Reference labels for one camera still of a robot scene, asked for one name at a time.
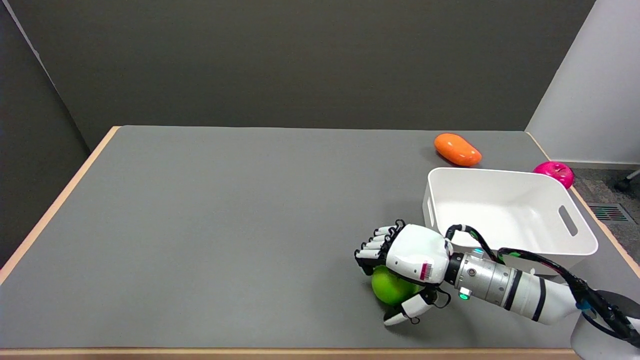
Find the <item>orange toy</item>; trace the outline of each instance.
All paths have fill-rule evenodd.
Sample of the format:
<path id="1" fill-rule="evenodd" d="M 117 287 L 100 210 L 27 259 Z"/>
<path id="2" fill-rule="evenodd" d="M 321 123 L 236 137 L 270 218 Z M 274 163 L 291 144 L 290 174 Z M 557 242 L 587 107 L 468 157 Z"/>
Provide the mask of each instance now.
<path id="1" fill-rule="evenodd" d="M 433 145 L 445 159 L 461 167 L 471 167 L 482 160 L 482 154 L 460 135 L 440 134 Z"/>

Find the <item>table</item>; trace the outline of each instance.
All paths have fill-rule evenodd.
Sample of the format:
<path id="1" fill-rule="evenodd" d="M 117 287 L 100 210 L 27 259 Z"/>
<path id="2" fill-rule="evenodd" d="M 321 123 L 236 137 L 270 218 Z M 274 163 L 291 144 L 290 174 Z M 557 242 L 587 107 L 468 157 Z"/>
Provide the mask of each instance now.
<path id="1" fill-rule="evenodd" d="M 382 325 L 353 250 L 397 218 L 424 224 L 427 174 L 450 166 L 439 133 L 112 129 L 0 270 L 0 355 L 575 359 L 577 315 L 549 327 L 454 297 Z M 547 159 L 524 132 L 459 134 L 481 168 Z M 638 266 L 571 196 L 600 243 L 572 270 L 640 298 Z"/>

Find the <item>wooden table edge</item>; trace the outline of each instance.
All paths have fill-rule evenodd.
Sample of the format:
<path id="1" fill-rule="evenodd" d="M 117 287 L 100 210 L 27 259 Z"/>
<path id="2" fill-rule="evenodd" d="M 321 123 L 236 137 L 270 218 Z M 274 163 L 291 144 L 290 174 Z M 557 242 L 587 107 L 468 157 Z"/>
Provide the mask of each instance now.
<path id="1" fill-rule="evenodd" d="M 69 194 L 74 190 L 78 182 L 89 170 L 93 162 L 98 158 L 102 150 L 107 146 L 109 141 L 120 129 L 120 126 L 112 127 L 104 138 L 100 141 L 95 150 L 89 155 L 87 160 L 83 163 L 80 169 L 76 172 L 73 178 L 69 181 L 69 184 L 62 190 L 60 195 L 51 204 L 49 209 L 44 213 L 42 218 L 34 226 L 31 232 L 27 235 L 24 241 L 20 244 L 18 249 L 13 253 L 7 263 L 0 269 L 0 285 L 6 280 L 11 271 L 18 264 L 20 259 L 29 250 L 32 244 L 36 241 L 42 230 L 49 223 L 51 218 L 60 209 L 64 201 Z M 542 146 L 536 141 L 532 134 L 528 134 L 533 142 L 538 146 L 540 151 L 549 159 L 547 153 L 542 149 Z M 611 243 L 616 247 L 620 255 L 627 262 L 629 267 L 633 269 L 638 277 L 640 277 L 640 266 L 629 256 L 627 251 L 620 245 L 618 240 L 613 236 L 609 228 L 601 223 L 593 214 L 589 206 L 584 202 L 584 199 L 578 194 L 574 187 L 571 187 L 571 191 L 575 194 L 576 198 L 587 209 L 589 214 L 596 221 L 601 230 L 608 237 Z M 475 360 L 492 359 L 495 356 L 514 357 L 521 360 L 529 359 L 577 359 L 572 349 L 563 348 L 422 348 L 422 349 L 272 349 L 272 348 L 42 348 L 42 349 L 0 349 L 0 357 L 3 359 L 31 359 L 31 358 L 64 358 L 64 359 L 117 359 L 122 356 L 135 356 L 136 359 L 151 359 L 157 356 L 162 356 L 163 359 L 247 359 L 247 358 L 278 358 L 278 359 L 290 359 L 300 357 L 313 357 L 313 358 L 327 358 L 327 359 L 384 359 L 387 360 L 389 356 L 397 359 L 423 359 L 425 355 L 429 355 L 429 359 L 448 359 L 458 360 L 466 359 L 469 355 L 473 355 Z"/>
<path id="2" fill-rule="evenodd" d="M 29 234 L 24 239 L 24 241 L 22 241 L 20 246 L 18 246 L 18 248 L 13 253 L 13 255 L 11 255 L 9 260 L 6 262 L 6 264 L 4 264 L 2 269 L 0 269 L 0 286 L 9 276 L 11 271 L 13 271 L 15 266 L 18 265 L 18 262 L 25 255 L 27 250 L 29 250 L 29 248 L 36 241 L 36 239 L 38 238 L 42 230 L 44 230 L 44 228 L 47 226 L 51 218 L 56 214 L 56 212 L 58 212 L 58 210 L 60 209 L 60 206 L 62 206 L 62 204 L 65 202 L 69 194 L 71 194 L 71 192 L 74 191 L 74 188 L 76 188 L 76 185 L 78 184 L 78 182 L 80 182 L 82 177 L 86 174 L 86 172 L 89 170 L 93 162 L 98 158 L 98 155 L 100 155 L 104 147 L 107 146 L 107 143 L 109 143 L 109 141 L 111 140 L 113 135 L 115 135 L 116 131 L 118 131 L 119 128 L 120 126 L 114 126 L 109 130 L 109 132 L 107 132 L 107 135 L 104 136 L 104 138 L 100 141 L 98 146 L 96 146 L 95 150 L 93 150 L 93 152 L 89 155 L 87 160 L 82 164 L 80 169 L 71 178 L 71 180 L 69 181 L 69 184 L 65 186 L 65 188 L 62 190 L 60 195 L 58 195 L 56 200 L 54 200 L 51 206 L 49 206 L 49 209 L 47 209 L 44 215 L 42 215 L 42 218 L 40 218 L 36 226 L 33 227 L 31 232 L 29 232 Z"/>
<path id="3" fill-rule="evenodd" d="M 238 360 L 238 359 L 331 359 L 331 360 L 474 360 L 501 359 L 519 360 L 576 360 L 578 356 L 571 349 L 550 348 L 73 348 L 73 349 L 18 349 L 0 350 L 0 356 L 7 360 L 25 359 L 99 359 L 112 360 L 122 357 L 135 359 L 169 360 Z"/>

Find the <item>green apple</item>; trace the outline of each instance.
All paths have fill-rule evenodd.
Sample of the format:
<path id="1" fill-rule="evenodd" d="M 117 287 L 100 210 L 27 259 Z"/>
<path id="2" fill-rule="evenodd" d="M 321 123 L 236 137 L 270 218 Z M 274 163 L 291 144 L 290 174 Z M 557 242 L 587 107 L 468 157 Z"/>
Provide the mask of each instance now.
<path id="1" fill-rule="evenodd" d="M 400 304 L 419 290 L 416 284 L 391 274 L 386 266 L 377 266 L 373 270 L 371 287 L 378 300 L 391 306 Z"/>

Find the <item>robotic arm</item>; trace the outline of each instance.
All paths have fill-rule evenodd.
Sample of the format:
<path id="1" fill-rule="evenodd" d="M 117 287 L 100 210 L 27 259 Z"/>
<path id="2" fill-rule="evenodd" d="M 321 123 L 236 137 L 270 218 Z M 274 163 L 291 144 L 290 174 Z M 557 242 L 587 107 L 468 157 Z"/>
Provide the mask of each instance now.
<path id="1" fill-rule="evenodd" d="M 479 239 L 491 259 L 475 253 L 453 252 L 450 239 L 455 230 L 468 231 Z M 635 330 L 640 326 L 639 304 L 622 295 L 592 290 L 545 258 L 506 249 L 506 253 L 512 251 L 519 251 L 523 257 L 535 257 L 531 260 L 543 259 L 547 266 L 557 266 L 561 275 L 568 277 L 569 286 L 505 266 L 482 237 L 464 225 L 452 226 L 443 237 L 426 227 L 397 220 L 393 226 L 376 229 L 374 236 L 355 251 L 355 259 L 366 275 L 372 275 L 376 266 L 385 265 L 398 277 L 423 287 L 418 294 L 387 311 L 383 319 L 387 326 L 406 320 L 417 323 L 419 315 L 435 306 L 438 292 L 443 292 L 439 286 L 448 282 L 463 299 L 476 297 L 546 325 L 582 311 L 584 319 L 598 330 L 640 348 L 640 335 Z"/>

